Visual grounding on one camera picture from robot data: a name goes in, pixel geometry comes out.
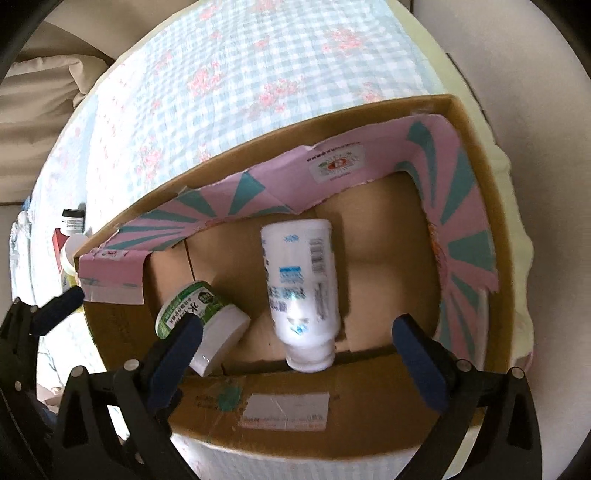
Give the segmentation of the pale green cream jar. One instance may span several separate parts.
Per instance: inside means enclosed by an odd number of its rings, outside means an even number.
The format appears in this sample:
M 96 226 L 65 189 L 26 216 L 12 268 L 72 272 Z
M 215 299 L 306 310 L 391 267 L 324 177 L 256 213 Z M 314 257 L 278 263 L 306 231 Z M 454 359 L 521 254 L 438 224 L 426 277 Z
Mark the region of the pale green cream jar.
M 75 233 L 68 237 L 60 250 L 60 264 L 62 270 L 70 276 L 76 275 L 75 254 L 82 248 L 89 238 L 82 233 Z

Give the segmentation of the green label white jar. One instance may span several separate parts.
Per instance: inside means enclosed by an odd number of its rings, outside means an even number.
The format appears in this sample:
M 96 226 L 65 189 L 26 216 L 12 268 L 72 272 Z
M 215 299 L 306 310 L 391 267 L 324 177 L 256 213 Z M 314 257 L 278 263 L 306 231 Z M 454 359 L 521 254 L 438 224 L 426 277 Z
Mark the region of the green label white jar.
M 155 333 L 166 338 L 184 314 L 196 316 L 204 334 L 190 362 L 190 368 L 207 377 L 221 370 L 222 362 L 249 329 L 250 318 L 242 310 L 214 292 L 204 281 L 184 285 L 160 308 Z

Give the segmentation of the cardboard box with pink lining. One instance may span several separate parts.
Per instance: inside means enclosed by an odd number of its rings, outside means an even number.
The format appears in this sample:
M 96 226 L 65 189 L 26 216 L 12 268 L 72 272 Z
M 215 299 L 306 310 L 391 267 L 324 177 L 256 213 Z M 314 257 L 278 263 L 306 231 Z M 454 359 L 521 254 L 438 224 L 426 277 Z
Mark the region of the cardboard box with pink lining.
M 204 281 L 246 325 L 170 418 L 232 452 L 356 459 L 436 421 L 392 333 L 401 314 L 456 357 L 512 361 L 506 216 L 462 102 L 420 96 L 263 135 L 145 196 L 79 253 L 107 367 L 147 352 L 156 316 Z

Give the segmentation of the checkered floral bed cover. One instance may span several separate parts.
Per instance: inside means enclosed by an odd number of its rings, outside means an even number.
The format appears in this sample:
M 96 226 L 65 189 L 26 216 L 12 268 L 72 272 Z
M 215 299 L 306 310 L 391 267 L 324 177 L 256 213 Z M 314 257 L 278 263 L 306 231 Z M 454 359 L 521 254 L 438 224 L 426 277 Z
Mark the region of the checkered floral bed cover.
M 229 150 L 346 109 L 420 96 L 464 105 L 498 188 L 515 293 L 512 366 L 533 353 L 525 233 L 510 162 L 465 81 L 418 22 L 391 1 L 204 1 L 164 21 L 96 80 L 43 166 L 13 227 L 13 292 L 43 304 L 61 292 L 52 234 L 63 209 L 83 205 L 90 239 L 139 200 Z M 85 305 L 40 342 L 39 382 L 107 367 Z M 420 444 L 356 459 L 232 452 L 173 434 L 208 478 L 387 479 Z

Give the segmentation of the red rectangular box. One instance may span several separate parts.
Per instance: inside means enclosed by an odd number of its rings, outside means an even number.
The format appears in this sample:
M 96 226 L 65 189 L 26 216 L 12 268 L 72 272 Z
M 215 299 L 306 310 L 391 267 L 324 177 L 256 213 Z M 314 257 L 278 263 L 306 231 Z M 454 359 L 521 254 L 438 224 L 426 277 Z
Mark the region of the red rectangular box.
M 62 271 L 61 265 L 61 250 L 63 249 L 66 241 L 69 239 L 68 235 L 64 235 L 59 228 L 55 228 L 52 234 L 52 246 L 55 255 L 56 265 L 58 271 Z

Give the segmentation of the white medicine bottle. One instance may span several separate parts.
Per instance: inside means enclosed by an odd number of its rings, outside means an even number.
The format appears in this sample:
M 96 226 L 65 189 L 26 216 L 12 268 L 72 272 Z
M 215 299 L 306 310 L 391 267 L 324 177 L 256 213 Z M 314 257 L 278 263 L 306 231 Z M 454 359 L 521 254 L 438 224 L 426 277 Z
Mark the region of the white medicine bottle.
M 271 319 L 287 365 L 301 373 L 328 369 L 342 328 L 331 222 L 274 223 L 260 238 Z

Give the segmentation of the small black lid jar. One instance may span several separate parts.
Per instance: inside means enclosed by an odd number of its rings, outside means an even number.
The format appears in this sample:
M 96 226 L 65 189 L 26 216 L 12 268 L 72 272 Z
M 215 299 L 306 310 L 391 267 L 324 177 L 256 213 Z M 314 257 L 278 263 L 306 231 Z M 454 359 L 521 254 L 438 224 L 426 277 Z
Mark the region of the small black lid jar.
M 62 235 L 71 237 L 83 234 L 85 226 L 85 211 L 83 209 L 63 209 L 59 230 Z

